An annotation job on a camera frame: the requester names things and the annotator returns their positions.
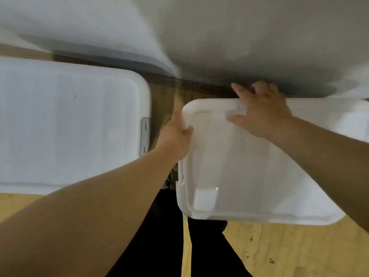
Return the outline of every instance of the white wall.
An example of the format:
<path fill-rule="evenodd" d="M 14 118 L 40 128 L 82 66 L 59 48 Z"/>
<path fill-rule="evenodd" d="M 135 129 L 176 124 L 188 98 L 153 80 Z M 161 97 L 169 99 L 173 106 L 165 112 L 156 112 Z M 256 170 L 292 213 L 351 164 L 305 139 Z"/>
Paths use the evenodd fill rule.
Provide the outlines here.
<path fill-rule="evenodd" d="M 368 2 L 0 0 L 0 42 L 213 84 L 265 79 L 297 96 L 368 98 Z"/>

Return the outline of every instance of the finger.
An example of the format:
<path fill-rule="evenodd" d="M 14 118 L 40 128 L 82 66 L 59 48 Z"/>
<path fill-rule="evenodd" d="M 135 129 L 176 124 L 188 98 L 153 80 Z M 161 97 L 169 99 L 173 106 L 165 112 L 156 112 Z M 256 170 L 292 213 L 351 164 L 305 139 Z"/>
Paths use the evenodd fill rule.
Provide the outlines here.
<path fill-rule="evenodd" d="M 255 89 L 255 94 L 259 96 L 267 96 L 269 92 L 268 84 L 262 80 L 258 80 L 257 82 L 251 85 Z"/>
<path fill-rule="evenodd" d="M 171 121 L 173 121 L 176 125 L 182 124 L 182 108 L 183 103 L 178 100 L 174 105 L 174 110 L 171 119 Z"/>
<path fill-rule="evenodd" d="M 239 84 L 231 83 L 231 87 L 245 105 L 248 105 L 250 101 L 254 99 L 254 94 L 252 94 L 246 88 L 243 88 Z"/>
<path fill-rule="evenodd" d="M 187 129 L 183 130 L 183 134 L 186 136 L 186 138 L 187 138 L 188 140 L 190 140 L 190 139 L 191 139 L 191 135 L 192 135 L 192 133 L 193 133 L 193 127 L 192 127 L 192 126 L 190 126 L 190 127 L 188 127 Z"/>
<path fill-rule="evenodd" d="M 238 126 L 243 126 L 243 124 L 245 123 L 245 116 L 242 116 L 240 114 L 230 114 L 226 117 L 226 119 L 231 122 L 234 123 L 235 125 Z"/>
<path fill-rule="evenodd" d="M 278 86 L 275 83 L 269 83 L 269 91 L 273 94 L 279 93 Z"/>

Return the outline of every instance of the white storage container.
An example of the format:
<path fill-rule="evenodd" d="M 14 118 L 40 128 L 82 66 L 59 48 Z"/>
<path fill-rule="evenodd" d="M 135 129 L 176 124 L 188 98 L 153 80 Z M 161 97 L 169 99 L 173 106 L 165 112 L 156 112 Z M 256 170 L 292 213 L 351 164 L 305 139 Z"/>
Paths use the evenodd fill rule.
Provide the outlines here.
<path fill-rule="evenodd" d="M 135 160 L 150 107 L 132 71 L 0 58 L 0 192 L 48 194 Z"/>
<path fill-rule="evenodd" d="M 339 98 L 287 99 L 293 115 L 368 141 L 369 103 Z M 229 123 L 246 114 L 239 99 L 200 99 L 183 108 L 193 126 L 190 151 L 179 162 L 177 200 L 194 219 L 330 224 L 344 216 L 288 155 Z"/>

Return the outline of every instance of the person's right hand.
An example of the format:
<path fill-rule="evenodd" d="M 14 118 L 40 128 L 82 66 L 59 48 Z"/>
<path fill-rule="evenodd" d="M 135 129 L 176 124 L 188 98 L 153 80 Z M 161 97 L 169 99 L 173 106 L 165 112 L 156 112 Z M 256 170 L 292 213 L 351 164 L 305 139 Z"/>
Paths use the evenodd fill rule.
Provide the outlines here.
<path fill-rule="evenodd" d="M 255 94 L 232 83 L 233 90 L 247 106 L 247 113 L 246 116 L 231 114 L 227 120 L 256 137 L 270 139 L 275 129 L 292 117 L 291 110 L 276 84 L 257 81 L 251 87 Z"/>

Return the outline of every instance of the hand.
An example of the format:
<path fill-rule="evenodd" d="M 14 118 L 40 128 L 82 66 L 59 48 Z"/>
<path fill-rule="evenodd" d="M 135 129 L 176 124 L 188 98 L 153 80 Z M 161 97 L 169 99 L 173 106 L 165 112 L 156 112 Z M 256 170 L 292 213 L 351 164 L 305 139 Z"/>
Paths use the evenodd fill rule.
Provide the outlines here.
<path fill-rule="evenodd" d="M 160 130 L 156 149 L 166 149 L 176 162 L 183 159 L 189 150 L 193 127 L 182 129 L 182 103 L 177 103 L 172 119 Z"/>
<path fill-rule="evenodd" d="M 276 84 L 257 81 L 251 87 L 254 88 L 255 94 L 237 83 L 232 84 L 233 90 L 247 106 L 247 114 L 246 116 L 229 115 L 227 120 L 256 137 L 270 140 L 275 129 L 292 117 L 291 110 L 287 107 L 286 99 L 282 93 L 279 93 Z"/>

